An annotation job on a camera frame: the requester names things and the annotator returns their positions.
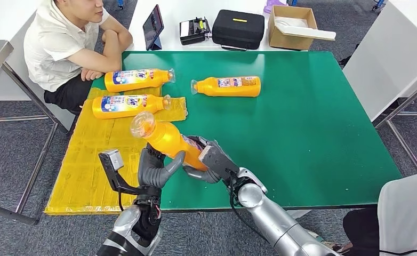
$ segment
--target white shirt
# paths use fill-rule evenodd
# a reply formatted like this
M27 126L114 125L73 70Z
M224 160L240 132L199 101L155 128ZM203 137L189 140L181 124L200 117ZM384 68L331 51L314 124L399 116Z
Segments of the white shirt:
M89 22L82 31L62 14L53 0L43 0L23 43L29 78L43 89L54 92L79 75L81 66L66 58L83 48L94 50L99 25L109 16L103 8L102 21Z
M417 174L383 186L378 199L378 223L381 250L417 249Z

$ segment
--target bottle label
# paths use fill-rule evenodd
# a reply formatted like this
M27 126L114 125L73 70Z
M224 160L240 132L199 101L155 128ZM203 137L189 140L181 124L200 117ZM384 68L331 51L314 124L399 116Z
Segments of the bottle label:
M140 69L131 71L117 71L113 73L114 84L134 84L146 80L148 77L154 79L153 69Z
M193 147L199 149L199 151L202 151L203 150L203 148L201 146L199 146L194 140L190 139L189 137L187 137L187 136L185 136L183 134L182 134L182 137L183 137L183 140L186 143L190 144L190 146L193 146Z
M147 105L147 95L105 96L102 98L101 108L103 112L120 112L138 108L140 105Z
M254 76L219 78L218 87L241 87L256 85Z

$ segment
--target cardboard box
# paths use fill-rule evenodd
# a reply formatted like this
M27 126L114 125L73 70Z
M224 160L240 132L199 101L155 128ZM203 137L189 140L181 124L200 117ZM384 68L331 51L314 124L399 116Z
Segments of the cardboard box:
M308 28L311 29L291 27L292 32L283 34L275 26L275 17L305 19ZM268 43L271 47L291 50L308 50L314 41L314 38L334 40L333 38L325 38L323 36L323 33L325 32L326 31L318 30L314 13L311 8L274 5L271 10L270 19L268 20Z

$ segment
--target black pants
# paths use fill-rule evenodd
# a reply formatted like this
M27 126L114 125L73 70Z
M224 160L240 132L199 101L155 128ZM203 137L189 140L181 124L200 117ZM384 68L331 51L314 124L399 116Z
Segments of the black pants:
M378 256L380 233L377 207L353 210L343 218L343 229L353 247L348 256Z
M82 81L80 75L67 81L55 92L44 92L46 103L58 105L62 109L67 109L72 113L81 112L80 106L83 105L91 89L92 81Z

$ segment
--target detergent bottle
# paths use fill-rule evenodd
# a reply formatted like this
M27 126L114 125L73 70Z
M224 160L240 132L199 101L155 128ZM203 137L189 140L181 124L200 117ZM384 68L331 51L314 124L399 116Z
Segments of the detergent bottle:
M208 96L257 97L260 93L260 78L241 76L192 80L191 93L204 93Z
M105 86L109 92L160 87L164 83L175 82L174 69L161 70L156 68L116 71L105 74Z
M144 138L153 148L170 158L175 158L178 152L184 150L185 164L198 170L207 170L207 166L198 159L203 148L194 140L180 134L173 124L156 122L152 113L147 111L139 113L133 119L130 131L133 136Z
M119 95L97 97L92 102L92 112L99 119L136 116L143 111L155 113L170 109L171 97L157 97L151 94Z

